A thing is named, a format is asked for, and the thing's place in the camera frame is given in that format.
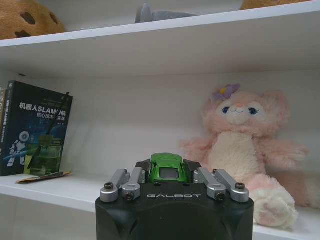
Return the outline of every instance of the shelf board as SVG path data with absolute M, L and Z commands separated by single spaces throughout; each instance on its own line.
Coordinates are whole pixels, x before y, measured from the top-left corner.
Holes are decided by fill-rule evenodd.
M 16 184 L 29 175 L 0 177 L 0 194 L 34 200 L 95 213 L 95 202 L 100 189 L 111 177 L 105 175 L 73 173 L 57 179 L 31 184 Z M 320 236 L 320 210 L 298 207 L 299 218 L 293 230 L 280 230 L 255 225 L 256 240 L 318 240 Z
M 0 41 L 30 78 L 320 68 L 320 0 Z
M 109 180 L 105 175 L 72 173 L 52 180 L 16 184 L 17 180 L 30 177 L 25 174 L 1 176 L 0 194 L 95 213 L 100 189 Z

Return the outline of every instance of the plush toy's ear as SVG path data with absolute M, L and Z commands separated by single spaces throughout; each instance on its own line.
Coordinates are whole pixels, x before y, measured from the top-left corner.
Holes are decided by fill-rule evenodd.
M 215 99 L 215 97 L 214 97 L 214 94 L 222 88 L 223 88 L 223 86 L 219 86 L 219 87 L 215 87 L 213 89 L 213 91 L 211 92 L 211 94 L 209 96 L 208 101 L 204 105 L 202 115 L 206 115 L 206 113 L 209 112 L 210 110 L 216 109 L 219 106 L 219 104 L 222 102 L 222 100 Z
M 264 110 L 270 120 L 281 127 L 288 122 L 290 109 L 286 96 L 282 91 L 267 91 L 261 95 Z

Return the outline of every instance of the toy car window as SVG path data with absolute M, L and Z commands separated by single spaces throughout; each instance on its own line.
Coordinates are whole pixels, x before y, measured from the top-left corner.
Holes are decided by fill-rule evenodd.
M 162 179 L 178 179 L 179 171 L 177 168 L 161 167 L 159 175 Z

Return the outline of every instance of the pink plush toy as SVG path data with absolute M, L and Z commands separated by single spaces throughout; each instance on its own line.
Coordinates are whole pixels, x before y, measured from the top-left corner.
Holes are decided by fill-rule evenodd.
M 295 169 L 308 150 L 292 141 L 274 138 L 290 116 L 282 92 L 258 95 L 238 91 L 239 88 L 239 84 L 227 85 L 214 92 L 203 113 L 210 136 L 182 141 L 185 158 L 201 162 L 209 170 L 224 169 L 236 181 L 245 183 L 254 200 L 256 223 L 290 227 L 298 217 L 295 200 L 301 206 L 320 207 L 319 188 L 315 187 L 316 182 L 306 184 L 302 173 L 278 174 L 290 194 L 266 174 L 265 165 Z

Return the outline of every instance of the book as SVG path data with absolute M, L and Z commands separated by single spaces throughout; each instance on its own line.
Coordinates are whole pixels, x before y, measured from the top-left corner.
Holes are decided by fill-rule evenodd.
M 3 113 L 5 108 L 5 100 L 6 100 L 7 90 L 4 88 L 0 88 L 0 136 L 2 135 L 2 122 L 3 122 Z
M 73 101 L 72 96 L 67 96 L 59 111 L 64 97 L 63 93 L 19 81 L 8 82 L 0 135 L 0 176 L 24 172 L 26 154 L 43 141 L 56 114 L 49 139 L 61 145 L 62 154 Z

